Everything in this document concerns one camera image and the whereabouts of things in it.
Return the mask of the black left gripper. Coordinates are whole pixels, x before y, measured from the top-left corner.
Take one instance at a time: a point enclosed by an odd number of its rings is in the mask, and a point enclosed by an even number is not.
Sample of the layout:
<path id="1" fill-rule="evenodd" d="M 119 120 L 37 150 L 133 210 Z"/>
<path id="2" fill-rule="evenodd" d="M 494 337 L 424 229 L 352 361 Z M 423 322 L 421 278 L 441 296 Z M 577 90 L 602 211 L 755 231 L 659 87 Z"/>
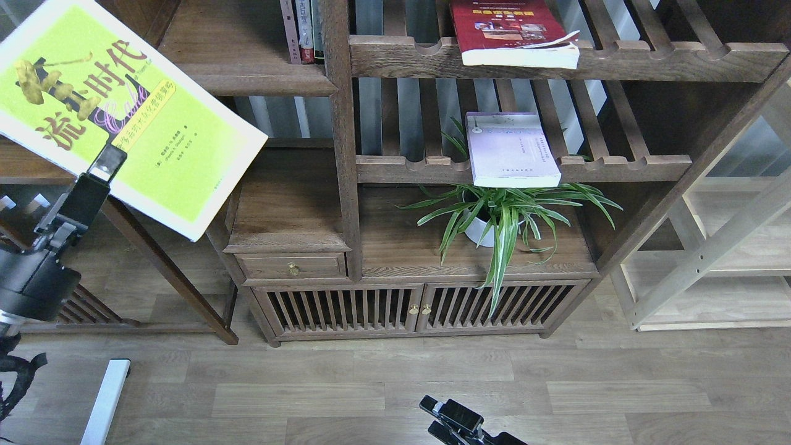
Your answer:
<path id="1" fill-rule="evenodd" d="M 34 231 L 40 236 L 30 248 L 2 246 L 2 322 L 56 318 L 81 279 L 81 273 L 62 264 L 62 251 L 88 230 L 126 159 L 126 151 L 105 144 L 39 221 Z"/>

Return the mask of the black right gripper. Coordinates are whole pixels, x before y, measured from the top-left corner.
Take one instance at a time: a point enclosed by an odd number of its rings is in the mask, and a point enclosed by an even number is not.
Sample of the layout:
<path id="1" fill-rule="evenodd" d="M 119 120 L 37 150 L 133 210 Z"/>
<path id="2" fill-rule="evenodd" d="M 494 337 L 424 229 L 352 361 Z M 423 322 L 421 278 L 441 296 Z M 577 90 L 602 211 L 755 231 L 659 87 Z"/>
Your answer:
<path id="1" fill-rule="evenodd" d="M 527 444 L 506 431 L 491 436 L 482 429 L 484 419 L 478 412 L 450 398 L 443 403 L 426 395 L 419 407 L 436 419 L 428 433 L 444 444 Z"/>

